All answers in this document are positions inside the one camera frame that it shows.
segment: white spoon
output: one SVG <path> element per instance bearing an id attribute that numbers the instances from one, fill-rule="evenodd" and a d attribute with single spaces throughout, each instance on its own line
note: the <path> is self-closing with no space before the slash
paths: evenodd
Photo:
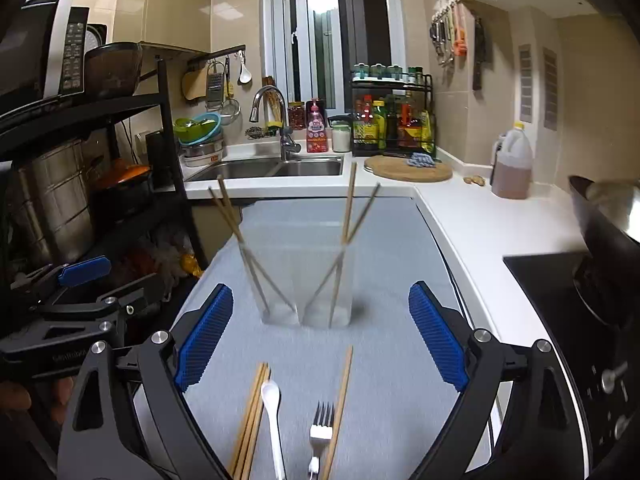
<path id="1" fill-rule="evenodd" d="M 246 54 L 244 53 L 244 50 L 241 50 L 240 52 L 238 52 L 238 57 L 240 58 L 240 75 L 238 76 L 239 85 L 246 85 L 251 81 L 251 77 L 252 77 L 251 72 L 249 72 L 249 69 L 244 64 L 245 55 Z"/>
<path id="2" fill-rule="evenodd" d="M 274 381 L 264 381 L 260 388 L 262 402 L 269 415 L 269 430 L 271 433 L 271 450 L 273 451 L 273 466 L 276 470 L 276 480 L 285 480 L 284 460 L 280 447 L 280 432 L 278 431 L 278 407 L 280 406 L 280 389 Z"/>

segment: stove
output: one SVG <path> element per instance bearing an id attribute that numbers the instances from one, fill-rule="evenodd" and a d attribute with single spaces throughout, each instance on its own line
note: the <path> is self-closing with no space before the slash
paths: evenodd
<path id="1" fill-rule="evenodd" d="M 638 406 L 638 299 L 610 286 L 588 253 L 505 256 L 504 263 L 559 349 L 579 396 L 594 468 Z"/>

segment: pink bottle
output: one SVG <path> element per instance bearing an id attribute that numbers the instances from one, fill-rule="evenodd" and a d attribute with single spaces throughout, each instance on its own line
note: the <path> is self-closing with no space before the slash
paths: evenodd
<path id="1" fill-rule="evenodd" d="M 318 105 L 314 101 L 311 105 L 311 120 L 306 129 L 306 152 L 307 153 L 323 153 L 328 150 L 326 144 L 326 133 L 324 131 L 324 122 L 322 122 L 322 114 Z"/>

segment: wok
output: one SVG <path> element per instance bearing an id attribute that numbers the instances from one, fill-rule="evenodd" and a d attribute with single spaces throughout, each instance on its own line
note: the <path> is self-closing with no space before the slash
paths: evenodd
<path id="1" fill-rule="evenodd" d="M 617 286 L 640 283 L 640 183 L 570 176 L 574 212 L 598 270 Z"/>

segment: metal screw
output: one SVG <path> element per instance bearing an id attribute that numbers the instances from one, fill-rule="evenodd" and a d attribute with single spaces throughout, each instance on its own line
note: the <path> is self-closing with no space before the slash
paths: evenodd
<path id="1" fill-rule="evenodd" d="M 491 341 L 491 333 L 484 328 L 479 328 L 478 330 L 476 330 L 474 332 L 474 337 L 476 338 L 476 341 L 481 343 L 488 343 L 489 341 Z"/>
<path id="2" fill-rule="evenodd" d="M 153 341 L 157 345 L 161 345 L 167 339 L 169 339 L 169 334 L 164 330 L 159 330 L 158 332 L 154 332 L 153 335 L 151 336 L 151 341 Z"/>
<path id="3" fill-rule="evenodd" d="M 628 365 L 627 362 L 623 362 L 619 367 L 613 370 L 603 370 L 600 383 L 602 389 L 606 394 L 612 394 L 616 387 L 616 380 L 618 380 L 626 372 Z"/>
<path id="4" fill-rule="evenodd" d="M 540 350 L 541 352 L 544 352 L 545 354 L 551 352 L 551 343 L 546 339 L 540 339 L 536 343 L 536 346 L 538 347 L 538 350 Z"/>
<path id="5" fill-rule="evenodd" d="M 613 436 L 616 440 L 620 440 L 622 434 L 625 433 L 626 427 L 629 425 L 629 419 L 624 415 L 620 415 L 613 428 Z"/>
<path id="6" fill-rule="evenodd" d="M 105 348 L 107 348 L 107 343 L 104 341 L 96 341 L 91 345 L 91 352 L 94 354 L 101 354 Z"/>

